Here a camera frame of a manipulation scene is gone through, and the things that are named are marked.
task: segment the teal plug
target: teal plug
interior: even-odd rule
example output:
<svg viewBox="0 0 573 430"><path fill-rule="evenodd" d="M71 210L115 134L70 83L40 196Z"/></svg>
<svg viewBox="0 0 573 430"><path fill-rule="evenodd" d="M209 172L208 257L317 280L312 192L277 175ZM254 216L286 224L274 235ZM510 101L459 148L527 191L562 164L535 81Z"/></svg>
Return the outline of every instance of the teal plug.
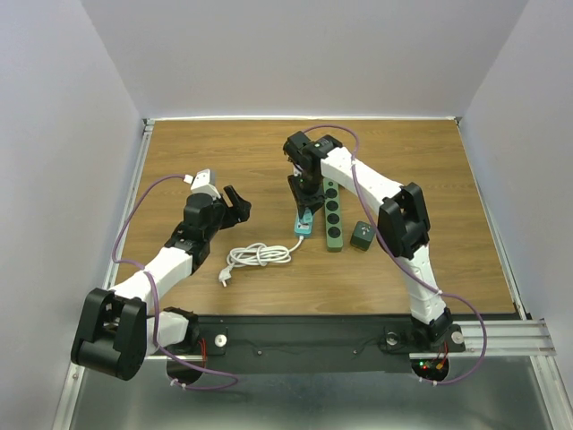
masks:
<svg viewBox="0 0 573 430"><path fill-rule="evenodd" d="M298 217L298 212L295 216L295 236L308 238L312 233L312 214L311 210L307 209L304 211L303 218Z"/></svg>

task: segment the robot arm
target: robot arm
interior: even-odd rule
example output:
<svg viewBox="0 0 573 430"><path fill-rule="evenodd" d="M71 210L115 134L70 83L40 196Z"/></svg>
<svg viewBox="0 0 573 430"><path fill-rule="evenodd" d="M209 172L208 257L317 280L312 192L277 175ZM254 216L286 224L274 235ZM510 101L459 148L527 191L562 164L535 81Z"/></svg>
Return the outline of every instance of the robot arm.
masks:
<svg viewBox="0 0 573 430"><path fill-rule="evenodd" d="M225 192L232 206L215 187L214 174L203 170L192 181L192 194L177 225L157 256L131 278L110 290L95 288L86 297L73 341L72 361L120 379L129 380L145 356L157 347L153 342L154 318L150 277L162 298L179 281L193 275L210 253L215 234L250 217L251 204L232 186ZM160 313L158 344L166 347L198 337L197 317L179 309Z"/></svg>
<svg viewBox="0 0 573 430"><path fill-rule="evenodd" d="M299 214L307 208L314 213L322 206L324 177L356 194L350 151L337 139L325 135L313 142L298 132L287 139L283 150L300 171L299 175L288 177ZM359 160L355 167L366 203L378 213L378 229L389 250L410 273L438 289L430 265L430 221L421 188L414 183L403 186ZM449 309L440 295L403 275L415 325L428 340L439 339L452 323Z"/></svg>

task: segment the screw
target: screw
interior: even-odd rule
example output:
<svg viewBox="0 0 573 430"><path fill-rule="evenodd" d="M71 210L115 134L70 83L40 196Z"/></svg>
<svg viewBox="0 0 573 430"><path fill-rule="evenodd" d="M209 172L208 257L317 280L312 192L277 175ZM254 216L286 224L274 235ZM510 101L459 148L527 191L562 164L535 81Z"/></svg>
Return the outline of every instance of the screw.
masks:
<svg viewBox="0 0 573 430"><path fill-rule="evenodd" d="M388 343L391 347L394 347L398 344L398 335L394 332L389 332L386 335L386 343Z"/></svg>
<svg viewBox="0 0 573 430"><path fill-rule="evenodd" d="M456 345L461 345L464 343L464 335L459 331L454 331L451 333L451 339L454 341Z"/></svg>
<svg viewBox="0 0 573 430"><path fill-rule="evenodd" d="M224 334L218 334L215 336L215 346L218 348L223 348L227 344L227 336Z"/></svg>

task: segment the metal floor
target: metal floor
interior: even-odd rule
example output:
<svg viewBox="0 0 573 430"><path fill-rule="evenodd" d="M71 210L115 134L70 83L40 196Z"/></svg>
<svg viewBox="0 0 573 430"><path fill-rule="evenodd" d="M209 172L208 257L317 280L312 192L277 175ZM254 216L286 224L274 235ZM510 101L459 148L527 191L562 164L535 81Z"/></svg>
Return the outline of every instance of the metal floor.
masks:
<svg viewBox="0 0 573 430"><path fill-rule="evenodd" d="M474 362L452 358L452 372ZM86 371L71 428L552 428L529 357L489 357L476 374L446 387L383 372L252 374L226 391L189 392L169 386L165 366L163 359L148 360L128 383Z"/></svg>

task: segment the aluminum frame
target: aluminum frame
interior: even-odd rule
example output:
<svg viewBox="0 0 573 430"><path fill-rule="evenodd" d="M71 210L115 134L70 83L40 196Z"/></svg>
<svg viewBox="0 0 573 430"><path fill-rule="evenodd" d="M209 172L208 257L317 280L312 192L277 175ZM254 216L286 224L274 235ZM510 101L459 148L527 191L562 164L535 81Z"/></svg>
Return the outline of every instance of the aluminum frame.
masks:
<svg viewBox="0 0 573 430"><path fill-rule="evenodd" d="M185 118L189 120L204 119L204 118ZM305 117L295 117L289 119L307 119ZM137 156L135 170L133 172L132 182L130 184L129 193L124 207L124 213L121 218L120 227L123 225L129 211L132 209L135 196L141 180L141 173L147 157L147 152L150 146L151 135L153 133L153 126L155 119L144 120L145 128L143 136L141 137L141 147ZM513 276L513 272L509 265L509 259L506 254L505 248L501 241L497 225L489 211L487 204L483 199L483 195L475 177L474 171L472 175L476 184L478 195L482 202L483 211L487 218L490 231L492 233L493 242L495 244L498 256L500 257L501 268L503 269L509 293L516 305L517 312L521 317L521 321L488 321L488 337L492 339L492 346L488 348L488 356L530 356L532 365L535 371L535 377L539 383L540 390L543 395L543 401L547 408L553 428L556 430L567 430L573 428L573 409L569 401L568 394L560 376L557 362L554 355L556 354L555 348L551 342L551 336L547 330L547 326L541 321L528 321L526 309L523 306L517 284ZM123 251L125 236L119 244L119 253ZM102 286L103 289L109 289L114 285L115 277L117 275L117 266L110 263L107 268L106 278ZM479 355L482 342L478 339L480 336L479 324L477 322L458 322L462 325L466 335L466 344L468 351L460 356L475 356ZM412 355L411 357L425 357L425 355ZM162 359L163 357L151 356L146 359ZM84 368L77 366L73 363L70 364L67 376L64 380L64 389L60 397L56 417L52 426L53 430L69 430L72 423L73 412L78 400L80 392L81 381L84 375Z"/></svg>

